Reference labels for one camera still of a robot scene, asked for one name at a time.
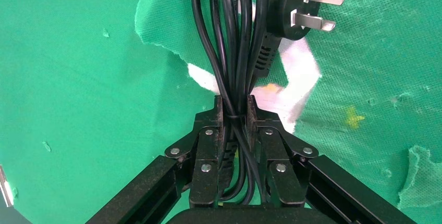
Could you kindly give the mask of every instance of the black power plug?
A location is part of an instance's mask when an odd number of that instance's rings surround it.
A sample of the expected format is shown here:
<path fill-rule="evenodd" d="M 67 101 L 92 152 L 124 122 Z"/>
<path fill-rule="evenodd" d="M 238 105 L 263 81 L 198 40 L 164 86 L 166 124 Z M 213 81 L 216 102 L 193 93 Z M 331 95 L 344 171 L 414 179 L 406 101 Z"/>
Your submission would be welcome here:
<path fill-rule="evenodd" d="M 331 31 L 335 22 L 318 17 L 320 3 L 341 5 L 344 0 L 269 0 L 267 32 L 255 65 L 255 79 L 267 77 L 282 38 L 303 38 L 311 29 Z"/>

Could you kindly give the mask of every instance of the bolt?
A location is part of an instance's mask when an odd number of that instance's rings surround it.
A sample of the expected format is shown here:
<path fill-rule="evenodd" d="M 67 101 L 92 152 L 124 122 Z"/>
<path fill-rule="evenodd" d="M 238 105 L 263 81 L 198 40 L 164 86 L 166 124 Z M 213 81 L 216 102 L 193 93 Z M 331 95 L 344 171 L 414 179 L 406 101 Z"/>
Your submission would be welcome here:
<path fill-rule="evenodd" d="M 311 148 L 309 148 L 309 147 L 305 147 L 302 151 L 304 151 L 304 153 L 306 153 L 306 154 L 312 154 L 313 153 L 313 150 Z"/>
<path fill-rule="evenodd" d="M 286 171 L 286 165 L 284 164 L 277 164 L 276 165 L 276 170 L 278 170 L 278 172 L 284 173 Z"/>
<path fill-rule="evenodd" d="M 178 153 L 179 153 L 179 148 L 176 148 L 176 147 L 172 148 L 172 149 L 170 150 L 170 153 L 173 154 L 173 155 L 178 155 Z"/>
<path fill-rule="evenodd" d="M 212 169 L 212 166 L 210 166 L 210 164 L 203 164 L 201 166 L 201 171 L 203 171 L 204 173 L 209 172 Z"/>

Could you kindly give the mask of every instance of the green backdrop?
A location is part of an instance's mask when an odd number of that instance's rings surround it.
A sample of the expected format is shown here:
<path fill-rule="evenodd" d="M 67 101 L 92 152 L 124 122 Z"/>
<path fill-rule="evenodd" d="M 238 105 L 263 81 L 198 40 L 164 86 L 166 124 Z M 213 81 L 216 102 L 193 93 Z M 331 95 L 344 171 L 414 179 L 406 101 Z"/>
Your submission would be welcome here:
<path fill-rule="evenodd" d="M 84 223 L 212 107 L 188 3 L 0 0 L 0 163 L 31 222 Z M 418 223 L 442 213 L 440 4 L 323 6 L 339 25 L 308 36 L 323 77 L 296 126 Z"/>

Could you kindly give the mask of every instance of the yellow stain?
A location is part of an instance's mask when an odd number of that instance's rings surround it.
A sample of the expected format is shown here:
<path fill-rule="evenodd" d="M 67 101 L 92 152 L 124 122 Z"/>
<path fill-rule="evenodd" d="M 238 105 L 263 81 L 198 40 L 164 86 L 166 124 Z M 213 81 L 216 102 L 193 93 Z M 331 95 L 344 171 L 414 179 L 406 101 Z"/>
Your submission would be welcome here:
<path fill-rule="evenodd" d="M 350 106 L 349 108 L 347 108 L 346 124 L 348 124 L 352 129 L 359 128 L 359 122 L 364 119 L 365 116 L 358 116 L 358 114 L 356 114 L 355 106 Z"/>
<path fill-rule="evenodd" d="M 264 86 L 263 89 L 264 89 L 266 92 L 277 93 L 277 92 L 279 92 L 282 88 L 281 88 L 280 86 L 274 84 L 274 83 L 270 83 L 270 84 Z"/>

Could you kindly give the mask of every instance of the power cord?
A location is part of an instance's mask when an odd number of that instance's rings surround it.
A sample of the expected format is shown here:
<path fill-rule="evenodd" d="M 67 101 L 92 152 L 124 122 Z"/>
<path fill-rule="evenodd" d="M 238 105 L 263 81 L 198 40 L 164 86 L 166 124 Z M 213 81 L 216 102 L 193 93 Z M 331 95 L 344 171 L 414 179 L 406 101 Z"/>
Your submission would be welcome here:
<path fill-rule="evenodd" d="M 319 3 L 340 5 L 343 0 L 256 0 L 254 23 L 252 0 L 239 1 L 241 15 L 238 14 L 238 0 L 221 0 L 226 29 L 226 34 L 223 34 L 220 3 L 218 0 L 210 0 L 217 51 L 205 26 L 201 0 L 192 0 L 192 10 L 227 113 L 224 133 L 226 140 L 220 151 L 219 169 L 223 169 L 226 160 L 231 162 L 231 155 L 236 147 L 239 154 L 238 179 L 231 189 L 224 192 L 224 188 L 221 188 L 219 200 L 228 201 L 236 197 L 247 178 L 247 192 L 237 203 L 249 204 L 255 191 L 255 183 L 261 202 L 266 201 L 269 192 L 264 192 L 257 161 L 250 151 L 245 131 L 247 96 L 257 80 L 268 75 L 281 39 L 299 40 L 311 28 L 331 31 L 335 22 L 317 16 Z"/>

